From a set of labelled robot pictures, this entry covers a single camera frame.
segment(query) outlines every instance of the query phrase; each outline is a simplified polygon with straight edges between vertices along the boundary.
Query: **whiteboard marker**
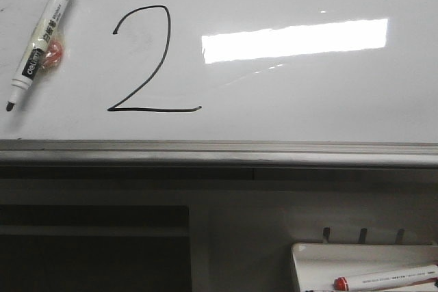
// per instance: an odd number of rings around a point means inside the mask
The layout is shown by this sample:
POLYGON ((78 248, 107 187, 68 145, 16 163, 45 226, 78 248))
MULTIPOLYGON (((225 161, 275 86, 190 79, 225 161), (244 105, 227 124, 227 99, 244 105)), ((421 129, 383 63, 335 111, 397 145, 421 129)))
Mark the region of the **whiteboard marker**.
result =
POLYGON ((423 282, 438 278, 438 265, 411 267, 380 273, 339 277, 335 280, 335 289, 339 291, 372 291, 423 282))
POLYGON ((30 38, 26 51, 12 78, 12 94, 6 111, 11 111, 32 84, 51 36, 56 30, 69 0, 49 0, 30 38))

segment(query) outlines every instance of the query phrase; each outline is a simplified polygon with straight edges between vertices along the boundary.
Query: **red marker cap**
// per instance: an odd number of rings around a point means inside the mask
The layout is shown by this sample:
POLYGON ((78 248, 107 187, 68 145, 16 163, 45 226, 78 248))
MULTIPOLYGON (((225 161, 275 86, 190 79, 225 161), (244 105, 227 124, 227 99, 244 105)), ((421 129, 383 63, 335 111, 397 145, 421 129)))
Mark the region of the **red marker cap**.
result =
POLYGON ((335 279, 335 290, 348 291, 348 283, 345 277, 339 277, 335 279))

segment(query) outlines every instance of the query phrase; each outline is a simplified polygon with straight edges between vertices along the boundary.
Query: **whiteboard ledge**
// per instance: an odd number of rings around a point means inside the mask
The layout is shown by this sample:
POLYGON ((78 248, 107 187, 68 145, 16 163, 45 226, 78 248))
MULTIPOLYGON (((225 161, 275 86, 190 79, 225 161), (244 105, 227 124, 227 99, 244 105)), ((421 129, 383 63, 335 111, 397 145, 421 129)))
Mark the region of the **whiteboard ledge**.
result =
POLYGON ((438 167, 438 144, 1 140, 0 165, 438 167))

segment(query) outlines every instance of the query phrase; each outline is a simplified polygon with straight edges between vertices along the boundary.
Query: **white tray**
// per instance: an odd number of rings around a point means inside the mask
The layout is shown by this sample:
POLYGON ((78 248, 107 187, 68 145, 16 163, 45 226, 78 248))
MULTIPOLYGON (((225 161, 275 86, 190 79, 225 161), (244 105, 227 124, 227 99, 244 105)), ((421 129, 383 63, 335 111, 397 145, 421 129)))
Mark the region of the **white tray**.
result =
MULTIPOLYGON (((351 245, 297 243, 292 246, 292 277, 296 291, 333 290, 340 276, 393 270, 438 260, 434 245, 351 245)), ((434 283, 386 291, 438 291, 434 283)))

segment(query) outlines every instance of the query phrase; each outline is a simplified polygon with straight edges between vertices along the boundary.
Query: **black marker writing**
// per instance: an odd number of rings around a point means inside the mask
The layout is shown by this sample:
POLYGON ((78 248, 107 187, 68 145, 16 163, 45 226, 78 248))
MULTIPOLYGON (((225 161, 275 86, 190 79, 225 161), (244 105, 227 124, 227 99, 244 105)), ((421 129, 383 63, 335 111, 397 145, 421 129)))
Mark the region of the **black marker writing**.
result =
POLYGON ((114 29, 112 34, 117 34, 118 30, 120 29, 120 26, 122 25, 123 21, 131 14, 139 12, 140 10, 148 10, 151 8, 162 8, 166 11, 166 15, 167 15, 167 21, 168 21, 168 32, 167 32, 167 39, 166 39, 166 47, 164 48, 164 53, 163 56, 161 58, 161 60, 158 63, 158 66, 155 68, 155 70, 152 72, 152 74, 149 76, 149 78, 142 83, 141 85, 139 85, 132 93, 130 93, 128 96, 126 96, 123 100, 121 100, 120 102, 116 103, 115 105, 111 106, 108 111, 109 112, 116 112, 116 111, 147 111, 147 112, 195 112, 198 111, 201 106, 198 107, 193 107, 191 109, 155 109, 155 108, 151 108, 151 107, 118 107, 119 105, 122 105, 124 102, 126 102, 128 99, 130 99, 133 95, 135 95, 140 89, 142 89, 150 80, 152 80, 152 78, 157 74, 157 72, 159 71, 159 69, 162 67, 164 60, 166 59, 167 56, 167 52, 169 49, 169 44, 170 44, 170 12, 169 9, 164 6, 164 5, 152 5, 152 6, 146 6, 146 7, 141 7, 141 8, 137 8, 136 10, 133 10, 131 12, 129 12, 128 14, 124 15, 122 17, 122 19, 118 22, 116 28, 114 29))

